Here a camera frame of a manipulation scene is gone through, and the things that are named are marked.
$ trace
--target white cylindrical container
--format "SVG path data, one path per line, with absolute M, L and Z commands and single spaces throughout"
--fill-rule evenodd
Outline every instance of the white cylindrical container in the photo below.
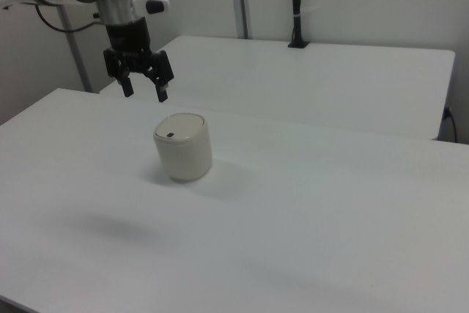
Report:
M 208 125 L 196 114 L 175 114 L 163 120 L 153 133 L 161 163 L 168 176 L 191 181 L 212 166 Z

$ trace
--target white table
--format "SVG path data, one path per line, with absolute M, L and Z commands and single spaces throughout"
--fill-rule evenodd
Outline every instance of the white table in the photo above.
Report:
M 161 171 L 203 114 L 215 163 Z M 460 313 L 469 148 L 57 90 L 0 127 L 0 295 L 40 313 Z
M 164 49 L 169 103 L 363 132 L 438 136 L 454 62 L 450 51 L 178 37 Z M 157 102 L 132 75 L 133 99 Z M 124 97 L 114 82 L 101 94 Z

